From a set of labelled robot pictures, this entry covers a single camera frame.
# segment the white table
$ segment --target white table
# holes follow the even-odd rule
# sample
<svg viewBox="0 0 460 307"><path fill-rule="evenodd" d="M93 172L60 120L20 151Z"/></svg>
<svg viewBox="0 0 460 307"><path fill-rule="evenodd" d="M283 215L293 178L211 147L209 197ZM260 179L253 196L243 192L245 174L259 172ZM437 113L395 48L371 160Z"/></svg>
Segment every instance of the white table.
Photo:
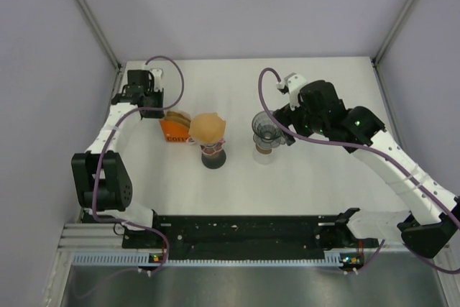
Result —
<svg viewBox="0 0 460 307"><path fill-rule="evenodd" d="M126 64L122 86L126 71L142 68L143 63ZM309 215L337 214L350 207L406 209L374 172L341 147L297 141L291 147L278 147L277 159L270 165L260 165L252 157L251 121L262 110L257 79L267 66L282 78L296 72L312 81L332 82L346 107L365 106L390 129L369 58L183 60L178 64L185 76L185 93L178 109L191 116L216 111L227 121L227 161L218 170L205 168L199 147L166 142L158 120L144 119L134 129L123 155L134 200L168 215ZM177 72L165 61L149 66L164 70L165 105L170 104L180 87ZM270 73L264 80L264 96L273 110L289 101L276 89L275 81Z"/></svg>

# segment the metal pole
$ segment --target metal pole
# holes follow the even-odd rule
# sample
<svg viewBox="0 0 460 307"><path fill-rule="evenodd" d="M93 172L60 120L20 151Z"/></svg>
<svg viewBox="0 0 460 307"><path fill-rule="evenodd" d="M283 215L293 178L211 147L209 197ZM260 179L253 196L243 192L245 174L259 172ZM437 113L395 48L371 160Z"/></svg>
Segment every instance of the metal pole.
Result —
<svg viewBox="0 0 460 307"><path fill-rule="evenodd" d="M382 43L382 46L380 47L375 58L373 59L377 65L382 61L383 57L385 56L387 51L390 49L390 46L395 41L397 35L400 33L400 30L403 28L404 23L406 23L407 19L412 13L412 10L417 4L417 1L418 0L407 0L405 2L399 16L397 17L390 32L388 32L385 40Z"/></svg>
<svg viewBox="0 0 460 307"><path fill-rule="evenodd" d="M116 70L119 70L121 67L120 62L115 56L114 51L110 47L109 41L107 41L106 36L101 30L96 18L93 15L88 3L86 0L75 0L83 18L85 19L86 23L88 24L91 32L93 33L94 38L101 46L101 49L106 54L107 58L110 60L110 63Z"/></svg>

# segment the gray wall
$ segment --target gray wall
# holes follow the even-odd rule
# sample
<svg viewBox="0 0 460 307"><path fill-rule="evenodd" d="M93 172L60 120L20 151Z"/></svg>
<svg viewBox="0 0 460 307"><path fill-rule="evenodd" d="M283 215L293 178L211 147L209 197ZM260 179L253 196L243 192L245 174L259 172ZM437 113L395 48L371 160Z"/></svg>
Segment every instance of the gray wall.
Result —
<svg viewBox="0 0 460 307"><path fill-rule="evenodd" d="M121 60L372 56L405 0L88 0Z"/></svg>
<svg viewBox="0 0 460 307"><path fill-rule="evenodd" d="M460 0L420 0L382 62L410 154L460 194Z"/></svg>
<svg viewBox="0 0 460 307"><path fill-rule="evenodd" d="M0 296L36 307L114 71L73 0L0 0Z"/></svg>

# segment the purple cable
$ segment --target purple cable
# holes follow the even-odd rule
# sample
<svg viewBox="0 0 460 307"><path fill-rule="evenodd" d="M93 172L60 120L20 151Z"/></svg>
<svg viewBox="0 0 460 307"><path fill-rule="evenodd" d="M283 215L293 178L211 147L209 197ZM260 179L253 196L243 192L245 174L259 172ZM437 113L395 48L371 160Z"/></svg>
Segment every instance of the purple cable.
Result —
<svg viewBox="0 0 460 307"><path fill-rule="evenodd" d="M131 111L128 111L127 113L125 113L115 124L115 128L119 127L120 124L128 117L130 116L131 114L133 113L136 113L138 111L165 111L167 109L171 109L172 107L174 107L176 104L179 103L179 101L181 100L183 94L184 94L184 88L185 88L185 81L184 81L184 75L182 73L182 70L179 68L179 65L172 59L168 58L168 57L165 57L164 55L156 55L154 57L151 57L149 60L147 60L145 62L145 65L147 65L149 62L151 62L152 60L156 60L156 59L164 59L164 60L167 60L169 61L170 63L172 63L174 65L174 67L178 70L179 72L179 76L180 76L180 81L182 83L182 86L181 86L181 89L180 89L180 94L178 96L178 98L172 103L170 104L169 106L167 107L163 107L163 108L155 108L155 107L138 107L136 109L132 109ZM134 222L130 222L130 221L126 221L124 219L102 219L98 216L97 214L97 195L98 195L98 187L99 187L99 180L100 180L100 175L101 175L101 170L102 170L102 160L104 158L104 155L106 154L107 152L107 149L109 148L109 145L110 145L110 142L112 141L112 139L114 138L114 135L116 133L116 130L112 130L109 134L109 137L107 138L106 140L106 143L103 145L102 147L102 151L101 151L101 154L99 155L99 159L98 159L98 165L97 165L97 168L96 168L96 175L95 175L95 178L94 178L94 189L93 189L93 200L92 200L92 204L91 204L91 210L93 212L93 218L98 221L98 222L101 222L101 223L104 223L104 222L119 222L119 223L123 223L123 224L126 224L126 225L129 225L129 226L135 226L136 228L140 228L140 229L144 229L144 230L148 230L150 232L154 232L155 234L157 234L158 236L160 236L163 241L165 242L166 244L166 254L165 256L162 258L162 261L160 263L160 265L158 265L153 271L152 271L152 274L154 273L157 273L158 271L160 271L164 264L166 263L166 260L167 260L167 257L169 256L169 253L170 253L170 243L169 241L167 240L166 236L154 229L154 228L150 228L148 226L142 226L140 224L135 224ZM90 289L88 292L84 293L83 295L80 295L80 296L77 296L75 295L76 298L79 298L79 299L83 299L83 298L86 298L88 297L89 295L91 295L92 293L94 293L101 285L107 283L108 281L110 281L112 278L116 277L118 274L121 274L123 272L128 272L128 271L134 271L137 269L136 268L129 268L129 269L123 269L123 270L120 270L120 271L117 271L115 273L113 273L112 275L108 276L107 278L104 278L100 283L98 283L95 287L93 287L92 289Z"/></svg>
<svg viewBox="0 0 460 307"><path fill-rule="evenodd" d="M276 72L275 69L273 68L264 68L261 72L260 72L260 75L259 75L259 85L258 85L258 91L259 91L259 99L260 99L260 103L262 104L262 108L265 110L265 112L267 113L268 117L279 127L281 128L282 131L286 132L287 134L290 134L291 136L295 137L295 138L298 138L300 140L303 140L305 142L310 142L310 143L313 143L313 144L320 144L320 145L332 145L332 146L335 146L335 147L352 147L354 149L361 149L361 150L366 150L366 151L369 151L369 152L372 152L376 155L379 155L380 157L383 157L384 159L386 159L387 161L389 161L390 163L392 163L402 174L404 174L407 178L409 178L409 180L411 182L413 182L415 185L420 185L420 183L418 182L417 179L415 179L397 160L393 159L391 156L385 154L384 152L381 152L379 150L376 150L372 147L366 147L365 145L359 145L359 144L354 144L354 143L345 143L345 142L335 142L335 141L327 141L327 140L319 140L319 139L313 139L313 138L308 138L308 137L304 137L304 136L301 136L300 134L297 134L291 130L289 130L287 127L283 126L278 120L276 120L276 118L273 116L273 114L270 112L270 110L268 109L267 107L267 104L265 103L265 100L264 100L264 96L262 95L262 79L264 78L264 74L266 72L271 72L275 75L276 79L278 80L278 82L281 82L281 77L280 75L278 74L278 72ZM427 197L429 197L429 199L431 199L451 220L452 222L456 225L456 227L458 229L460 229L460 221L454 216L453 213L451 213L451 211L446 208L446 206L444 204L442 204L439 199L437 199L426 187L424 186L419 186L418 187ZM375 255L380 251L379 248L377 248L377 251L374 253L374 255L372 255L372 257L369 259L368 263L369 264L374 258L375 258ZM447 270L447 269L443 269L442 267L439 267L435 264L433 264L430 260L427 260L426 258L424 257L421 257L420 255L418 255L417 253L414 253L414 251L412 251L410 248L408 248L418 259L420 259L422 262L424 262L425 264L431 266L433 269L437 270L437 271L441 271L443 273L447 273L449 275L457 275L460 273L460 268L456 269L456 270Z"/></svg>

